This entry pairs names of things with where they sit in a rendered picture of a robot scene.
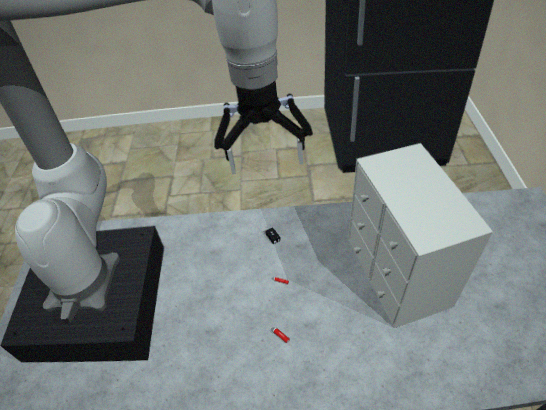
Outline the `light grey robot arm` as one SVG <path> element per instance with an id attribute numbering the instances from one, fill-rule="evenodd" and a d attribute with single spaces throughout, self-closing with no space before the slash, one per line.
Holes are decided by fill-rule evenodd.
<path id="1" fill-rule="evenodd" d="M 0 0 L 0 103 L 35 161 L 32 176 L 41 199 L 18 217 L 16 242 L 29 267 L 51 289 L 44 310 L 62 308 L 65 323 L 72 322 L 78 309 L 107 307 L 120 261 L 116 252 L 99 255 L 96 250 L 107 178 L 98 158 L 70 144 L 11 20 L 138 1 L 144 0 Z M 214 14 L 235 86 L 259 89 L 277 79 L 276 0 L 191 1 Z"/>

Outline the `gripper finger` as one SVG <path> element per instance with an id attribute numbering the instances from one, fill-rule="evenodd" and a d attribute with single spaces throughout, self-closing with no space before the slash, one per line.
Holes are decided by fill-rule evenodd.
<path id="1" fill-rule="evenodd" d="M 240 136 L 243 130 L 247 128 L 248 125 L 251 123 L 251 121 L 256 117 L 256 111 L 251 110 L 250 113 L 247 115 L 246 119 L 240 116 L 237 123 L 234 125 L 232 130 L 224 139 L 228 125 L 230 123 L 230 117 L 233 117 L 234 113 L 238 112 L 237 111 L 238 105 L 229 105 L 229 103 L 224 103 L 223 107 L 224 107 L 224 114 L 215 137 L 215 141 L 216 141 L 215 149 L 220 149 L 220 148 L 224 149 L 226 159 L 227 161 L 230 162 L 232 174 L 236 174 L 235 162 L 234 162 L 231 146 L 234 144 L 234 142 L 237 140 L 237 138 Z"/>
<path id="2" fill-rule="evenodd" d="M 303 150 L 305 148 L 304 137 L 311 136 L 313 134 L 311 126 L 308 123 L 308 121 L 305 119 L 303 114 L 300 112 L 298 107 L 295 105 L 292 94 L 287 94 L 287 97 L 280 98 L 279 101 L 281 105 L 283 105 L 285 108 L 290 109 L 291 114 L 300 124 L 302 129 L 299 126 L 297 126 L 294 122 L 292 122 L 290 119 L 288 119 L 285 115 L 283 115 L 279 110 L 275 114 L 268 108 L 265 108 L 263 110 L 263 114 L 266 117 L 273 120 L 275 123 L 280 124 L 282 127 L 284 127 L 286 130 L 288 130 L 290 133 L 292 133 L 294 136 L 297 137 L 298 159 L 300 156 L 299 163 L 300 165 L 302 165 Z"/>

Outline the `small grey chest of drawers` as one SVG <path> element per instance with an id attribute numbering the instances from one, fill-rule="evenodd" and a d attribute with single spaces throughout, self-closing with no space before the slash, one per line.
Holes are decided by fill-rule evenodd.
<path id="1" fill-rule="evenodd" d="M 358 166 L 384 202 L 379 230 L 355 192 Z M 493 231 L 422 144 L 356 159 L 348 240 L 355 194 L 378 231 L 373 256 L 358 230 L 373 256 L 370 278 L 362 266 L 370 282 L 386 207 L 417 254 L 408 281 L 382 238 L 408 282 L 399 304 L 384 277 L 400 306 L 393 327 L 454 307 Z"/>

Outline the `black nine-volt battery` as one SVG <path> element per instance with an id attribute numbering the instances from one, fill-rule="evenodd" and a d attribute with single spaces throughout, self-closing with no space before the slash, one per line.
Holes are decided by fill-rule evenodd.
<path id="1" fill-rule="evenodd" d="M 266 235 L 270 239 L 270 241 L 275 244 L 279 241 L 281 241 L 280 236 L 278 233 L 274 230 L 274 228 L 271 228 L 269 230 L 266 230 Z"/>

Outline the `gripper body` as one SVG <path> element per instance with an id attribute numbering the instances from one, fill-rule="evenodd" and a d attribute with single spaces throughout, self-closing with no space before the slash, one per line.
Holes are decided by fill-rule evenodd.
<path id="1" fill-rule="evenodd" d="M 268 108 L 276 114 L 281 106 L 279 98 L 277 98 L 276 80 L 272 84 L 260 89 L 247 90 L 236 86 L 236 91 L 238 113 L 246 118 L 251 110 L 256 111 L 256 117 L 251 121 L 253 124 L 269 122 L 271 119 L 263 114 L 263 110 Z"/>

